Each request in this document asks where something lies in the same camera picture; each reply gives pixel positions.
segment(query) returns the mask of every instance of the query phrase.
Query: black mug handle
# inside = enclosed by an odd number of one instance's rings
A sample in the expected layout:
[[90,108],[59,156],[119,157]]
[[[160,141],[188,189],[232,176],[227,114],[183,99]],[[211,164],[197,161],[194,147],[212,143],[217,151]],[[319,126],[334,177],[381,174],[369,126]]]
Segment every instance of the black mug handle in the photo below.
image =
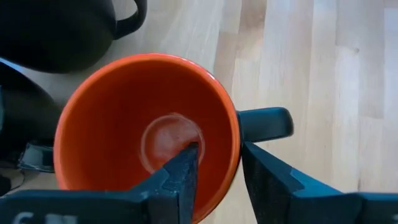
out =
[[241,142],[261,142],[289,137],[293,121],[285,108],[263,108],[238,111]]
[[118,40],[125,35],[138,30],[144,23],[147,15],[147,0],[134,0],[137,5],[137,11],[130,17],[116,22],[116,31],[114,40]]

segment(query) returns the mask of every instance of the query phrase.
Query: black object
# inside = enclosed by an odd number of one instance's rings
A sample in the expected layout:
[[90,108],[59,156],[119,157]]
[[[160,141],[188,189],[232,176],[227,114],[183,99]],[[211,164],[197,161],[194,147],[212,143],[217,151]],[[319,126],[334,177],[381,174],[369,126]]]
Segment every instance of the black object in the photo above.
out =
[[137,12],[116,21],[111,0],[1,0],[0,57],[44,72],[87,68],[143,24],[147,2],[134,1]]
[[398,194],[343,194],[250,142],[242,148],[244,179],[257,222],[396,224]]
[[191,143],[127,192],[25,190],[0,199],[1,223],[175,223],[192,221],[198,144]]
[[0,196],[5,195],[11,190],[11,180],[0,175]]
[[28,142],[18,160],[21,169],[54,172],[53,139]]
[[53,139],[60,113],[43,89],[0,62],[0,161],[17,164],[28,142]]
[[285,108],[264,108],[238,112],[241,139],[261,142],[289,137],[293,134],[293,121]]

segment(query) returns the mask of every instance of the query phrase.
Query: black mug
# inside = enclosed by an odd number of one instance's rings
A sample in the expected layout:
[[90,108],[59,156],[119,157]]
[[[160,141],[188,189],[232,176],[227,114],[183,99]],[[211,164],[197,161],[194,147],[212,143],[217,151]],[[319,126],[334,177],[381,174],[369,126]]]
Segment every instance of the black mug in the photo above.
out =
[[43,72],[88,68],[144,23],[147,2],[134,2],[137,11],[117,21],[111,0],[2,0],[0,57]]
[[0,62],[0,166],[52,172],[61,108],[41,87]]

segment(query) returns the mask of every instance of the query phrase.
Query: mug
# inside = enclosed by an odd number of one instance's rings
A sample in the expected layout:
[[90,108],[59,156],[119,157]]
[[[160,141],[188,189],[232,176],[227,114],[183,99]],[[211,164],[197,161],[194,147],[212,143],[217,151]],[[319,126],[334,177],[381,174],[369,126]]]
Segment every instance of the mug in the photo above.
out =
[[43,155],[52,154],[60,114],[41,87],[0,62],[0,161],[51,172],[52,159]]
[[133,55],[72,94],[55,135],[55,174],[65,190],[129,190],[198,142],[196,223],[227,193],[244,141],[292,133],[285,108],[236,111],[221,84],[189,60]]
[[111,0],[2,0],[0,57],[43,72],[88,68],[143,24],[146,0],[134,2],[136,13],[117,21]]

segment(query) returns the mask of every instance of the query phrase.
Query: orange ceramic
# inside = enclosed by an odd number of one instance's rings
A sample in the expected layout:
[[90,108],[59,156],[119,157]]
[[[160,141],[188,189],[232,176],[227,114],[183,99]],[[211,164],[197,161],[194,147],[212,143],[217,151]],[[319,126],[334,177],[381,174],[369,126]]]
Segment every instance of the orange ceramic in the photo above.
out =
[[193,222],[225,196],[239,159],[236,111],[224,88],[191,61],[164,54],[95,72],[61,115],[54,147],[61,189],[127,190],[198,141]]

